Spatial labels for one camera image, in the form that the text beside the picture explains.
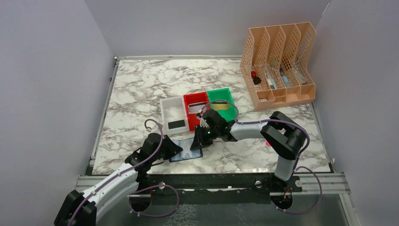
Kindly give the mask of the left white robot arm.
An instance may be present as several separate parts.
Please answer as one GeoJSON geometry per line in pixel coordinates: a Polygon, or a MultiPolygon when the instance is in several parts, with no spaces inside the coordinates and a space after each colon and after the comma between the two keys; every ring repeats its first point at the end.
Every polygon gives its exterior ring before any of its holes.
{"type": "Polygon", "coordinates": [[[167,135],[151,133],[141,147],[98,184],[66,196],[55,220],[56,226],[94,226],[105,213],[130,194],[148,194],[156,188],[147,172],[158,160],[169,160],[183,150],[167,135]]]}

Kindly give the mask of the peach file organizer rack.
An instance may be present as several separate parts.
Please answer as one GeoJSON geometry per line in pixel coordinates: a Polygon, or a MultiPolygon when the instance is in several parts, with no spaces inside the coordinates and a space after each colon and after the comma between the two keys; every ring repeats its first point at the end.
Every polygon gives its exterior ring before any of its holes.
{"type": "Polygon", "coordinates": [[[240,69],[255,110],[311,103],[316,85],[308,72],[308,61],[316,39],[310,22],[249,28],[240,69]],[[271,89],[265,75],[268,67],[276,89],[271,89]],[[300,85],[293,68],[308,83],[300,85]],[[262,80],[254,85],[251,71],[262,80]]]}

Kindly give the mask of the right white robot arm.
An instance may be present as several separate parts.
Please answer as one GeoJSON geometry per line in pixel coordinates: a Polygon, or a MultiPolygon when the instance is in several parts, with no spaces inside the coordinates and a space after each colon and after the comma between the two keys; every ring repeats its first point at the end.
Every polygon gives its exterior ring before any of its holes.
{"type": "Polygon", "coordinates": [[[272,187],[279,192],[290,186],[298,158],[309,145],[306,130],[279,111],[268,119],[258,121],[227,121],[215,110],[197,114],[200,125],[196,126],[190,150],[209,147],[217,138],[224,142],[264,138],[278,154],[272,187]]]}

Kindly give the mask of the navy blue card holder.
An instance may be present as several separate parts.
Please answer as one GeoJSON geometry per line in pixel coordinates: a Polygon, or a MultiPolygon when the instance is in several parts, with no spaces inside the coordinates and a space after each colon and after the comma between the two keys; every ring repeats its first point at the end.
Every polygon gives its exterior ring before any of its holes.
{"type": "Polygon", "coordinates": [[[181,147],[183,150],[169,159],[169,162],[178,162],[191,159],[197,159],[203,157],[202,149],[191,150],[190,147],[193,144],[194,138],[183,139],[174,141],[176,145],[181,147]]]}

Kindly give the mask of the white plastic bin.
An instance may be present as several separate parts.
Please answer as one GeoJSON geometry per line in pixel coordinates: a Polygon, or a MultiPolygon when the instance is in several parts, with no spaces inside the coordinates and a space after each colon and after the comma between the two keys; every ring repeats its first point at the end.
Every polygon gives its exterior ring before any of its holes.
{"type": "Polygon", "coordinates": [[[160,99],[160,110],[161,110],[161,117],[163,120],[163,132],[165,134],[174,135],[189,131],[183,96],[160,99]],[[185,127],[177,129],[168,129],[169,122],[178,121],[178,120],[184,120],[185,127]]]}

